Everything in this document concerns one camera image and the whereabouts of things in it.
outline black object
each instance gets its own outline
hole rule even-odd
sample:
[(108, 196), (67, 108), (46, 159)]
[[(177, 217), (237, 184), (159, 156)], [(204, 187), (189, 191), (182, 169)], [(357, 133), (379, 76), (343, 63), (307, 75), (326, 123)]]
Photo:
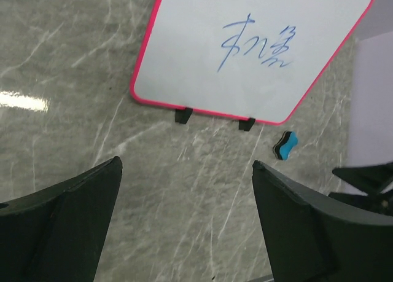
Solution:
[(346, 205), (254, 162), (252, 183), (275, 282), (393, 277), (393, 217)]
[(1, 204), (0, 280), (93, 281), (122, 177), (114, 157)]
[(333, 174), (368, 195), (332, 192), (329, 197), (363, 210), (393, 216), (393, 190), (382, 193), (393, 181), (393, 162), (373, 166), (335, 168)]
[(192, 111), (192, 108), (176, 109), (174, 113), (174, 121), (179, 124), (187, 124), (191, 117)]
[(248, 120), (239, 120), (239, 130), (250, 131), (255, 124), (255, 118), (248, 118)]

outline white board surface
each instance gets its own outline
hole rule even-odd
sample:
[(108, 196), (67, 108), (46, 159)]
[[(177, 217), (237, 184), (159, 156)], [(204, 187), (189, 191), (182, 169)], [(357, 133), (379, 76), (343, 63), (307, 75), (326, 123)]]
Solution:
[(371, 3), (156, 0), (131, 92), (145, 103), (283, 123)]

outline pink edged whiteboard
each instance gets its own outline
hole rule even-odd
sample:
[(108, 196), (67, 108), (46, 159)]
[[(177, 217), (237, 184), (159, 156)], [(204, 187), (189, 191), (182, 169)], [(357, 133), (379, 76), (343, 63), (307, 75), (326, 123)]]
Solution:
[(131, 94), (141, 103), (279, 125), (372, 3), (156, 0)]

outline pink frame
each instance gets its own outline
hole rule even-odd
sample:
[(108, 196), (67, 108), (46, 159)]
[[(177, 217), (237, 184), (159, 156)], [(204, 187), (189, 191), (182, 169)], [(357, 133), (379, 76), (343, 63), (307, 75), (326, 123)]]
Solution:
[[(131, 77), (131, 82), (130, 82), (130, 92), (132, 97), (140, 102), (140, 103), (144, 103), (144, 104), (150, 104), (153, 106), (160, 106), (160, 107), (166, 107), (166, 108), (174, 108), (174, 109), (185, 109), (185, 106), (180, 106), (180, 105), (173, 105), (173, 104), (167, 104), (167, 103), (162, 103), (162, 102), (157, 102), (157, 101), (151, 101), (151, 100), (145, 100), (142, 99), (140, 97), (138, 97), (138, 95), (135, 92), (134, 86), (135, 86), (135, 81), (136, 78), (138, 76), (138, 72), (139, 69), (141, 68), (141, 64), (142, 64), (142, 60), (143, 60), (143, 56), (145, 54), (146, 51), (146, 47), (147, 47), (147, 43), (149, 42), (149, 38), (150, 35), (152, 33), (153, 30), (153, 26), (154, 26), (154, 22), (155, 19), (157, 17), (158, 14), (158, 10), (160, 9), (160, 4), (161, 4), (162, 0), (155, 0), (154, 6), (153, 6), (153, 11), (152, 14), (150, 16), (149, 19), (149, 23), (147, 24), (147, 28), (146, 28), (146, 32), (142, 41), (142, 46), (141, 49), (139, 50), (139, 54), (138, 57), (136, 59), (136, 63), (135, 63), (135, 67), (134, 67), (134, 72), (133, 75)], [(264, 121), (264, 120), (256, 120), (256, 122), (258, 123), (267, 123), (267, 124), (272, 124), (272, 125), (280, 125), (283, 124), (285, 122), (287, 122), (290, 117), (292, 116), (292, 114), (296, 111), (296, 109), (299, 107), (300, 103), (305, 99), (306, 95), (309, 93), (309, 91), (313, 88), (314, 84), (318, 81), (318, 79), (321, 77), (321, 75), (323, 74), (323, 72), (326, 70), (326, 68), (328, 67), (328, 65), (330, 64), (330, 62), (333, 60), (333, 58), (337, 55), (337, 53), (340, 51), (340, 49), (342, 48), (342, 46), (344, 45), (344, 43), (348, 40), (348, 38), (351, 36), (351, 34), (354, 32), (354, 30), (356, 29), (356, 27), (358, 26), (358, 24), (360, 23), (360, 21), (364, 18), (365, 14), (370, 10), (371, 6), (373, 5), (374, 0), (370, 1), (370, 4), (368, 5), (368, 7), (365, 9), (364, 13), (360, 16), (360, 18), (358, 19), (358, 21), (356, 22), (356, 24), (353, 26), (353, 28), (350, 30), (350, 32), (348, 33), (348, 35), (344, 38), (343, 42), (340, 44), (340, 46), (336, 49), (336, 51), (334, 52), (334, 54), (330, 57), (329, 61), (327, 62), (327, 64), (323, 67), (322, 71), (318, 74), (318, 76), (315, 78), (314, 82), (310, 85), (309, 89), (307, 90), (307, 92), (302, 96), (302, 98), (300, 99), (300, 101), (297, 103), (296, 107), (294, 108), (294, 110), (292, 110), (292, 112), (288, 115), (288, 117), (283, 120), (282, 122), (269, 122), (269, 121)], [(213, 116), (222, 116), (222, 117), (227, 117), (227, 118), (231, 118), (231, 119), (239, 119), (239, 120), (247, 120), (249, 119), (249, 117), (241, 117), (241, 116), (234, 116), (231, 114), (224, 114), (224, 113), (218, 113), (218, 112), (212, 112), (212, 111), (208, 111), (208, 110), (204, 110), (204, 109), (193, 109), (194, 112), (199, 112), (202, 114), (207, 114), (207, 115), (213, 115)]]

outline blue and black eraser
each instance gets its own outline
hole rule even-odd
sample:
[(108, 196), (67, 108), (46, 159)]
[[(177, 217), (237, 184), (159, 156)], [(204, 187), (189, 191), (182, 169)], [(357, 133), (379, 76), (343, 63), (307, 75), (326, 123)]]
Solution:
[(297, 136), (292, 131), (285, 131), (281, 139), (273, 147), (273, 153), (278, 160), (287, 160), (292, 148), (298, 144)]

